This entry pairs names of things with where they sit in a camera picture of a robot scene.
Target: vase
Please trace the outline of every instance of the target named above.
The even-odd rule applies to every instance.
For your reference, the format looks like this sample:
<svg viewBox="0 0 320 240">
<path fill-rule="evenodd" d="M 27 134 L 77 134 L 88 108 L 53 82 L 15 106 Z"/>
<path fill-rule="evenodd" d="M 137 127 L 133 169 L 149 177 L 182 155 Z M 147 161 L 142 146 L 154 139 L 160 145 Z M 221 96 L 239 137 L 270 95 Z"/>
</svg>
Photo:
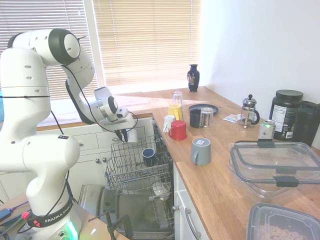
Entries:
<svg viewBox="0 0 320 240">
<path fill-rule="evenodd" d="M 187 74 L 189 89 L 192 93 L 196 92 L 199 86 L 200 72 L 197 70 L 197 66 L 197 64 L 191 64 Z"/>
</svg>

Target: red clip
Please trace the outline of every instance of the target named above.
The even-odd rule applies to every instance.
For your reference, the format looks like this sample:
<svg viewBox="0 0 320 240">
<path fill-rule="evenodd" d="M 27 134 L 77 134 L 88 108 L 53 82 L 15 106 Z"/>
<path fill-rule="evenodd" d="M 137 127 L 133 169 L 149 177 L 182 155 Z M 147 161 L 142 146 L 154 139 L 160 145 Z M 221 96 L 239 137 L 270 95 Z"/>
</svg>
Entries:
<svg viewBox="0 0 320 240">
<path fill-rule="evenodd" d="M 22 216 L 21 216 L 24 220 L 27 220 L 28 217 L 29 217 L 29 212 L 28 211 L 25 211 Z"/>
<path fill-rule="evenodd" d="M 40 228 L 40 223 L 37 220 L 34 220 L 33 223 Z"/>
</svg>

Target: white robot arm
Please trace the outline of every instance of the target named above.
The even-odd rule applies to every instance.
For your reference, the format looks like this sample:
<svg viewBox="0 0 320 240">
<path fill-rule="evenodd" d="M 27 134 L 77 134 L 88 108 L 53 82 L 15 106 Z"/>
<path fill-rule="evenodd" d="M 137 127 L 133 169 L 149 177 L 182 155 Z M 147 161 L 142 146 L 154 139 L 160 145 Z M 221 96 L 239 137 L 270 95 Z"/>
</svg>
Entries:
<svg viewBox="0 0 320 240">
<path fill-rule="evenodd" d="M 64 69 L 66 89 L 83 122 L 97 122 L 122 137 L 119 131 L 126 134 L 123 129 L 134 127 L 135 121 L 127 109 L 118 108 L 106 87 L 94 91 L 94 102 L 80 97 L 95 71 L 79 40 L 67 30 L 18 34 L 10 39 L 0 60 L 5 116 L 0 132 L 0 171 L 37 174 L 26 190 L 31 206 L 27 223 L 32 229 L 25 234 L 33 240 L 78 239 L 81 221 L 72 208 L 65 175 L 79 158 L 79 143 L 72 136 L 36 135 L 38 123 L 51 112 L 46 68 Z"/>
</svg>

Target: white wall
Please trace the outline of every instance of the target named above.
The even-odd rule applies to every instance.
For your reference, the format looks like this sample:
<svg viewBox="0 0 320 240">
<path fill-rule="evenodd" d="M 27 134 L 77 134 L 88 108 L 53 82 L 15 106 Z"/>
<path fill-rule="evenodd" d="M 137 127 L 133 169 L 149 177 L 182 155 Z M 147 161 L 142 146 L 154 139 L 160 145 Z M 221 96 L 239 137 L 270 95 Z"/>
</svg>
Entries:
<svg viewBox="0 0 320 240">
<path fill-rule="evenodd" d="M 201 80 L 269 118 L 279 89 L 320 103 L 320 1 L 203 0 Z M 320 148 L 320 130 L 313 145 Z"/>
</svg>

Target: window blind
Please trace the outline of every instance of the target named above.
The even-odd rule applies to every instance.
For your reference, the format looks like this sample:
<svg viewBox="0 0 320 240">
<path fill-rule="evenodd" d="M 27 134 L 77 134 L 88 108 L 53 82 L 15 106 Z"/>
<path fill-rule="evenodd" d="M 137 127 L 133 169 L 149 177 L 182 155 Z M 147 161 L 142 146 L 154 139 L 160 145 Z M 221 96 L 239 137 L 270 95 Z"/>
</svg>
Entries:
<svg viewBox="0 0 320 240">
<path fill-rule="evenodd" d="M 2 0 L 0 2 L 0 54 L 7 49 L 10 37 L 39 29 L 67 29 L 76 37 L 92 59 L 87 19 L 82 0 Z M 51 100 L 69 98 L 65 82 L 67 76 L 61 67 L 48 67 L 47 78 Z M 84 89 L 86 96 L 98 87 L 94 77 Z"/>
<path fill-rule="evenodd" d="M 93 0 L 107 86 L 186 81 L 201 0 Z"/>
</svg>

